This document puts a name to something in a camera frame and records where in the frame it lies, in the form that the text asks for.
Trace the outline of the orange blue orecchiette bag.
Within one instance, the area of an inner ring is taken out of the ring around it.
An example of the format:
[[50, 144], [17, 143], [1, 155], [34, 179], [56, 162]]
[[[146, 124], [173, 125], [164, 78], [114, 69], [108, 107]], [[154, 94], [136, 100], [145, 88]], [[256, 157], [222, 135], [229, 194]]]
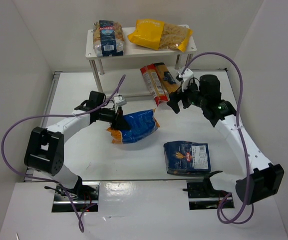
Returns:
[[124, 119], [130, 126], [130, 130], [115, 130], [111, 127], [106, 131], [111, 134], [113, 144], [131, 144], [136, 143], [152, 133], [154, 133], [160, 125], [154, 117], [155, 108], [129, 113]]

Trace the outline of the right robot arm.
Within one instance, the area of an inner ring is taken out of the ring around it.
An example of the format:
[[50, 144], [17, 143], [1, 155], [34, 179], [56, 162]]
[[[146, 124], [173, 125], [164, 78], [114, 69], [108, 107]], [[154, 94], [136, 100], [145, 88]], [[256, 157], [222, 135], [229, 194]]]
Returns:
[[178, 103], [183, 108], [196, 106], [204, 117], [222, 134], [241, 164], [245, 164], [246, 177], [236, 180], [236, 193], [247, 205], [275, 195], [285, 174], [280, 164], [273, 164], [256, 146], [233, 105], [222, 99], [220, 81], [216, 75], [178, 74], [180, 86], [170, 93], [168, 106], [179, 113]]

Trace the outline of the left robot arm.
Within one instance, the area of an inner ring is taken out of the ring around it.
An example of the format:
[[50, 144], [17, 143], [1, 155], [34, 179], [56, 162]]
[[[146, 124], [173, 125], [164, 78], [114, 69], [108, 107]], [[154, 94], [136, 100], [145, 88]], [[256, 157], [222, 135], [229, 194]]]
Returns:
[[110, 123], [113, 130], [129, 130], [130, 125], [122, 110], [122, 106], [126, 104], [125, 98], [121, 95], [114, 96], [111, 99], [113, 108], [106, 108], [108, 102], [104, 93], [91, 91], [89, 98], [74, 109], [71, 117], [46, 128], [35, 127], [29, 138], [24, 164], [43, 172], [76, 196], [93, 191], [93, 188], [83, 185], [80, 176], [65, 166], [64, 144], [96, 121]]

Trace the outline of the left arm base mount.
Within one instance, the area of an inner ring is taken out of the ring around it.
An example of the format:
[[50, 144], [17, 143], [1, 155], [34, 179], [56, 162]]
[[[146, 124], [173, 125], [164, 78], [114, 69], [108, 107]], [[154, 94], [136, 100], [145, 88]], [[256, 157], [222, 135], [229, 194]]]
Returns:
[[[46, 190], [53, 191], [54, 198], [53, 198], [53, 205], [52, 205], [52, 212], [53, 213], [69, 213], [74, 212], [73, 207], [69, 201], [68, 196], [61, 189], [60, 186], [56, 187], [44, 187]], [[82, 193], [81, 195], [77, 196], [72, 193], [69, 193], [76, 210], [80, 213], [83, 210], [86, 212], [97, 212], [98, 211], [98, 200], [99, 200], [99, 189], [100, 184], [98, 182], [91, 182], [87, 185], [87, 192]]]

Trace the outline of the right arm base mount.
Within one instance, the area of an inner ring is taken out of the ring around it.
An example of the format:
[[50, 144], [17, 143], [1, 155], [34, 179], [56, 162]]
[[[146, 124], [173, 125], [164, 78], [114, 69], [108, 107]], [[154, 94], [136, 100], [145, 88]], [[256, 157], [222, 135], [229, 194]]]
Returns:
[[182, 191], [188, 194], [189, 210], [216, 210], [219, 203], [229, 193], [215, 190], [210, 182], [210, 177], [222, 171], [214, 171], [200, 178], [187, 180], [187, 186]]

